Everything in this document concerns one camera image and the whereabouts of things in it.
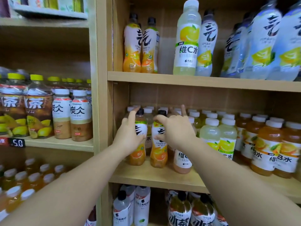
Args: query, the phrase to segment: white bottle cap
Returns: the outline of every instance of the white bottle cap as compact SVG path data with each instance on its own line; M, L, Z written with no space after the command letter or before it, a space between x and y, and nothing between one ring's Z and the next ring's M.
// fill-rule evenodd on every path
M253 116L252 120L257 121L257 122L265 122L265 118L264 117L259 117L259 116Z
M293 129L301 129L301 124L300 123L291 122L290 126L288 126L288 127L293 128Z
M184 3L184 9L190 6L195 6L197 9L199 9L199 1L198 0L187 0Z
M197 110L196 109L188 109L188 113L190 113L190 112L197 112Z
M284 123L284 119L278 118L278 117L270 117L270 120L275 121L275 122Z
M79 97L87 96L87 92L85 90L74 89L73 96L79 96Z
M6 195L10 198L16 197L21 193L21 187L20 186L15 186L13 188L10 188L7 192Z
M30 182L35 182L35 181L37 181L39 178L40 178L40 173L34 173L34 174L28 176L28 180L29 180Z
M69 90L68 89L55 89L55 94L69 95Z
M228 113L226 113L224 115L224 118L234 120L235 119L235 115L234 114L228 114Z
M45 172L45 171L47 171L49 169L50 169L50 165L49 164L44 164L44 165L40 166L40 171L41 172Z
M207 117L209 118L217 118L217 113L207 113Z
M269 115L265 115L265 114L257 114L256 116L263 117L265 119L267 119L269 117Z
M189 116L191 116L191 117L199 117L200 116L200 112L190 112Z
M17 173L17 169L16 168L13 168L13 169L10 169L10 170L7 170L4 172L4 176L9 178L9 177L13 177L15 176Z
M55 175L54 174L47 174L44 176L43 180L44 180L44 183L51 183L55 178Z
M188 117L188 119L189 119L189 122L190 122L191 124L194 123L194 117Z
M35 193L35 190L34 190L34 189L29 189L29 190L24 191L24 192L21 194L21 201L27 200L27 199L30 198L31 195L34 194L34 193Z
M271 121L271 120L266 121L265 124L267 126L270 126L270 127L273 127L273 128L281 128L282 127L281 122L276 122L276 121Z
M233 119L227 119L227 118L222 118L222 123L223 124L226 124L226 125L235 125L235 120Z
M128 112L132 111L134 109L133 106L128 106Z
M153 110L151 108L144 108L144 113L152 113Z
M202 114L211 113L211 110L202 110Z
M224 112L224 111L216 111L216 113L217 113L217 115L219 115L219 116L223 116L223 115L226 114L226 112Z
M22 172L19 172L15 175L15 179L16 181L20 181L20 180L23 180L27 177L27 173L26 171L22 171Z
M212 126L218 126L219 125L219 120L214 119L214 118L206 118L205 124L212 125Z
M251 114L249 114L249 113L240 113L240 115L239 115L240 117L243 117L243 118L251 118Z
M64 165L57 165L56 167L55 167L55 173L60 173L60 172L62 172L63 170L64 170Z
M34 164L35 162L36 162L36 160L35 160L34 158L32 158L32 159L27 159L27 160L25 161L25 165L26 165L26 166L30 166L30 165Z

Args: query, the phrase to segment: bottle cap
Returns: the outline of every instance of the bottle cap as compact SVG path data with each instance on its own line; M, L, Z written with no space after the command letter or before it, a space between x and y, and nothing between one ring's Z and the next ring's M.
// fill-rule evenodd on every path
M138 15L135 13L130 13L130 19L136 19L138 20Z
M51 82L60 82L61 78L60 77L51 76L51 77L47 78L47 80L51 81Z
M20 181L20 180L23 180L27 177L27 173L26 171L22 171L22 172L19 172L15 175L15 179L16 181Z
M44 176L43 181L44 183L51 183L55 178L54 174L47 174Z
M202 110L202 114L211 113L211 110Z
M289 128L293 128L293 129L301 129L301 124L300 123L295 123L295 122L290 122Z
M219 116L223 116L223 115L226 114L226 112L224 112L224 111L216 111L216 113L217 113L217 115L219 115Z
M270 127L273 127L273 128L281 128L282 127L281 122L276 122L276 121L271 121L271 120L266 121L265 124L267 126L270 126Z
M178 193L178 198L180 201L185 201L186 200L186 192L180 190Z
M232 119L227 119L227 118L222 118L222 123L223 124L226 124L226 125L235 125L235 120L232 120Z
M60 172L62 172L63 170L64 170L64 165L57 165L56 167L55 167L55 173L60 173Z
M167 112L165 110L158 110L158 115L166 116Z
M83 96L87 96L87 92L85 90L73 90L73 96L79 96L79 97L83 97Z
M200 200L202 203L206 204L209 202L209 196L207 194L201 194Z
M143 115L144 114L144 109L140 108L137 112L136 115Z
M207 117L209 118L217 118L217 113L207 113Z
M234 120L235 119L235 115L234 114L228 114L228 113L226 113L224 115L224 118Z
M39 75L39 74L31 74L30 75L30 80L43 81L44 77L42 75Z
M194 123L194 117L188 117L188 119L189 119L189 122L190 122L191 124Z
M34 158L27 159L27 160L25 160L25 165L30 166L30 165L34 164L35 162L36 162L36 160Z
M197 112L197 110L196 109L188 109L188 113L191 113L191 112Z
M134 109L133 106L128 106L128 112L132 111Z
M126 199L126 191L125 190L120 190L118 192L118 200L123 201Z
M257 114L256 116L258 117L263 117L265 119L267 119L269 116L268 115L265 115L265 114Z
M148 18L148 24L154 24L155 25L156 24L156 18L150 16Z
M68 89L55 89L56 95L69 95L69 93Z
M259 117L259 116L253 116L252 120L257 121L257 122L265 122L265 118L264 117Z
M200 116L200 112L190 112L189 116L191 116L191 117L199 117Z
M278 117L270 117L270 120L275 121L275 122L284 123L284 119L278 118Z
M50 165L47 163L47 164L43 164L42 166L40 166L40 171L41 172L45 172L47 170L50 169Z
M6 195L10 198L16 197L21 193L21 187L20 186L14 186L13 188L10 188Z
M195 6L197 9L199 9L199 1L198 0L187 0L184 3L184 9L190 6Z
M21 201L27 200L27 199L30 198L31 195L34 194L34 193L35 193L35 190L34 190L34 189L29 189L29 190L24 191L24 192L21 194Z
M8 73L7 78L8 79L25 79L24 75L17 74L17 73Z
M219 120L214 119L214 118L206 118L205 124L212 125L212 126L218 126L219 125Z
M239 116L243 117L243 118L251 118L251 114L248 114L248 113L240 113Z
M75 80L74 80L74 78L67 78L67 82L73 83L73 82L75 82Z
M205 12L204 12L204 16L207 16L207 15L214 15L214 10L213 9L206 9Z
M151 108L144 108L144 113L152 113L153 110Z
M13 177L15 176L17 173L17 169L16 168L13 168L13 169L10 169L10 170L7 170L4 172L4 176L7 177L7 178L10 178L10 177Z
M39 178L40 178L40 173L34 173L34 174L28 176L28 180L29 180L30 182L35 182L35 181L37 181Z

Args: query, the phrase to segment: iced tea bottle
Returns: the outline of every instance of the iced tea bottle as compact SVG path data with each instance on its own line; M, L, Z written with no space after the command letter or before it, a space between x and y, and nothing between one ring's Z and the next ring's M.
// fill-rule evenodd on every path
M186 199L185 191L179 191L177 196L174 196L168 209L169 226L178 226L180 221L183 225L188 225L191 216L191 205Z
M248 164L251 163L253 158L259 129L261 129L264 125L265 118L258 116L253 116L252 120L246 124L246 130L243 135L243 145L240 152L241 158Z
M251 114L240 113L236 120L237 139L234 147L234 154L240 154L240 149L243 145L243 133L246 130L246 124L251 120Z
M136 112L135 130L138 136L146 135L148 132L148 125L144 117L144 109L142 108ZM145 156L145 139L143 139L137 149L129 155L129 164L132 166L140 166L144 163Z
M158 115L166 116L166 110L159 110ZM155 120L151 129L152 149L150 153L150 164L153 167L163 168L168 160L167 143L161 140L155 140L156 135L164 134L165 127L159 121Z
M43 76L30 75L32 83L25 94L25 107L29 134L32 139L53 136L51 89L43 82Z
M283 130L280 154L276 161L274 174L291 178L296 171L301 149L301 124L290 122Z
M201 194L192 203L192 214L190 225L212 225L215 219L213 206L210 204L210 198L207 194Z
M9 190L10 188L16 186L16 181L15 181L16 173L17 173L16 168L4 172L4 180L2 182L3 190Z
M24 184L27 181L26 171L19 172L15 175L16 186L20 186L22 191L24 191Z
M6 212L12 213L21 204L21 187L14 186L6 192Z
M24 92L27 90L25 77L8 73L8 81L2 87L2 104L9 137L28 136Z
M58 177L60 177L60 175L62 173L65 173L65 172L66 172L66 170L65 170L64 165L57 165L55 167L55 179L57 179Z
M31 175L33 173L37 173L37 172L40 171L39 165L38 165L38 163L36 162L36 160L34 158L27 159L25 161L25 166L26 166L25 170L26 170L28 175Z
M259 129L251 169L263 176L270 176L276 166L283 139L282 123L268 120Z

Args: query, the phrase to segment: vitamin water bottle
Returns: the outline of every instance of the vitamin water bottle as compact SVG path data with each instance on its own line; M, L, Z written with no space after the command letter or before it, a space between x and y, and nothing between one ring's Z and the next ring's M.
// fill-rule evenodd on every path
M240 154L240 149L242 148L243 145L243 133L246 129L246 124L250 120L251 120L251 114L240 113L239 118L236 121L237 139L236 139L234 150L238 154Z
M129 208L130 215L130 225L134 222L134 199L135 199L135 186L124 184L121 186L120 190L124 190L126 192L126 196L129 198L131 204Z
M210 198L207 194L201 194L192 203L192 214L190 225L212 225L215 219L215 212L213 206L210 204Z
M243 145L241 148L241 157L246 163L250 163L255 151L255 144L259 129L265 125L265 118L253 116L252 120L247 122L246 130L243 133Z
M55 138L71 138L70 106L68 89L55 89L55 95L52 102L52 117L55 131Z
M219 126L221 131L219 152L231 160L233 160L234 147L237 138L237 130L234 125L235 120L223 118L222 124Z
M118 192L117 198L113 202L113 226L127 226L130 225L130 200L126 196L124 190Z
M179 222L188 226L192 209L186 196L185 191L179 191L178 195L171 199L168 209L169 226L178 226Z
M198 0L187 0L177 24L174 75L195 74L202 19Z
M20 186L14 186L6 192L6 196L7 196L6 212L8 214L12 213L21 204L20 194L21 194Z
M283 140L274 174L283 178L291 178L296 171L300 149L301 124L290 122L283 129Z
M150 211L151 188L137 186L135 191L134 224L135 226L147 226Z
M270 176L280 153L283 131L280 122L269 120L265 124L258 132L251 169L260 175Z
M148 132L148 125L144 117L144 109L142 108L136 112L135 130L138 136L146 135ZM145 139L143 139L137 149L129 155L129 164L133 166L140 166L144 163L145 156Z
M141 73L158 73L157 56L160 36L156 28L156 18L148 18L148 27L143 32L142 50L143 59Z
M144 108L144 117L148 124L148 133L145 140L146 155L151 154L152 140L151 140L151 127L153 125L153 110L151 108Z
M216 151L219 150L219 142L222 135L218 125L218 119L207 118L205 125L200 130L200 138Z
M142 30L138 25L138 15L130 13L129 23L124 29L124 72L141 72L140 52L142 45Z
M194 117L189 117L189 121L194 129L195 134L197 133L194 127ZM175 155L173 158L173 168L180 174L188 174L191 171L192 163L188 157L179 150L175 149Z
M165 110L159 110L158 114L166 116ZM162 140L155 140L154 136L164 134L165 127L159 121L155 120L151 129L152 149L150 153L150 164L153 167L163 168L167 162L167 143Z

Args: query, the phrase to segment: plastic bottle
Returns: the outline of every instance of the plastic bottle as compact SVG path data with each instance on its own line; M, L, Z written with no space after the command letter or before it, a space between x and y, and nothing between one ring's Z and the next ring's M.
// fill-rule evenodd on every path
M178 226L178 222L181 222L182 225L188 226L191 212L192 208L190 202L186 199L186 193L179 191L178 195L171 199L169 205L168 225Z
M234 25L233 30L232 30L229 38L226 41L226 47L225 47L225 50L224 50L224 65L222 67L222 71L221 71L221 75L220 75L221 78L225 78L227 76L226 74L227 74L227 71L228 71L229 66L231 64L232 55L233 55L233 51L234 51L233 37L234 37L234 34L235 34L235 32L236 32L236 30L238 29L239 26L240 26L240 23L237 23L237 24Z
M148 123L144 117L144 109L142 108L136 112L135 130L138 136L147 135ZM129 155L129 164L132 166L140 166L144 163L145 157L145 139L143 139L137 149Z
M174 75L195 74L202 19L198 0L187 0L177 24Z
M247 12L243 16L243 22L236 30L233 37L233 55L232 61L227 71L228 78L240 78L240 73L243 72L243 61L246 54L246 40L248 37L248 26L251 23L251 13Z
M159 110L158 114L166 116L165 110ZM154 136L165 133L165 127L159 121L155 120L151 129L152 149L150 153L150 164L153 167L163 168L168 160L167 143L161 140L155 140Z
M28 136L24 92L27 91L25 77L8 73L8 81L1 89L4 118L9 137Z
M249 51L240 78L266 79L271 69L271 53L277 39L282 15L275 6L277 0L268 0L253 19Z
M52 117L55 138L57 139L71 138L71 102L72 100L69 98L68 89L55 89L55 95L52 102Z
M189 117L189 121L196 133L196 129L194 127L194 117ZM173 158L173 168L176 172L180 174L188 174L191 171L192 163L183 152L180 152L179 150L175 149L175 155Z
M209 77L212 73L212 56L218 33L218 26L213 15L213 10L205 10L199 38L196 76Z
M37 173L40 171L39 166L34 158L25 160L25 170L28 175Z
M301 124L290 122L283 130L283 140L274 174L291 178L296 171L301 149Z
M207 118L205 125L200 130L200 138L216 151L219 150L219 142L222 135L218 125L218 119Z
M135 191L134 224L147 226L150 210L151 189L147 186L137 186Z
M265 118L253 116L252 120L247 122L246 130L243 133L243 145L240 149L242 159L246 163L250 163L255 151L255 144L259 129L265 125Z
M193 201L192 206L190 225L200 226L213 224L215 211L210 204L210 198L207 194L201 194L200 198Z
M280 22L280 29L272 51L271 71L268 80L293 81L298 76L300 64L301 0L290 8Z
M35 190L34 190L34 189L25 190L25 191L21 194L21 203L23 203L23 202L26 201L28 198L30 198L34 193L35 193Z
M138 25L138 15L130 13L129 23L124 29L124 72L141 72L140 52L142 45L142 30Z
M4 172L4 180L2 182L2 189L9 190L16 186L15 175L17 174L16 168Z
M219 152L231 160L233 160L234 147L237 139L237 130L234 125L235 120L223 118L222 124L219 126L221 131Z
M20 186L14 186L6 192L6 196L7 196L6 212L8 214L12 213L21 204L20 194L21 194Z
M57 165L55 167L55 179L57 179L61 174L65 173L66 169L64 165Z
M15 175L15 181L16 181L15 185L20 186L23 191L24 191L24 184L26 180L27 180L26 171L19 172Z
M130 200L124 190L118 192L117 198L113 202L113 226L130 225Z
M151 108L144 108L144 117L148 124L148 132L145 140L145 149L146 155L149 156L151 154L151 147L152 147L152 139L151 139L151 127L153 125L153 110Z
M51 88L51 92L55 94L55 89L65 89L64 86L61 85L61 78L51 76L47 78L48 84L47 86Z
M122 185L120 190L125 190L126 196L129 198L131 204L129 208L130 225L134 222L134 199L135 199L135 186L134 185Z
M43 187L47 186L49 183L53 182L55 179L54 174L47 174L43 177Z
M43 83L43 76L30 75L32 83L25 94L25 107L29 134L32 139L46 139L53 136L52 92Z
M85 90L73 90L70 107L72 140L81 142L93 137L92 108Z
M194 118L194 127L197 131L197 137L200 136L200 129L202 127L202 120L200 118L200 112L190 112L189 116Z
M156 18L148 18L148 27L143 32L143 59L141 73L158 73L157 57L160 36L156 28Z
M266 121L257 136L251 169L263 176L270 176L276 166L281 149L283 131L282 123Z
M235 153L240 154L240 150L243 146L243 133L246 130L246 124L251 120L251 117L251 114L240 113L239 118L236 120L237 139L234 147Z

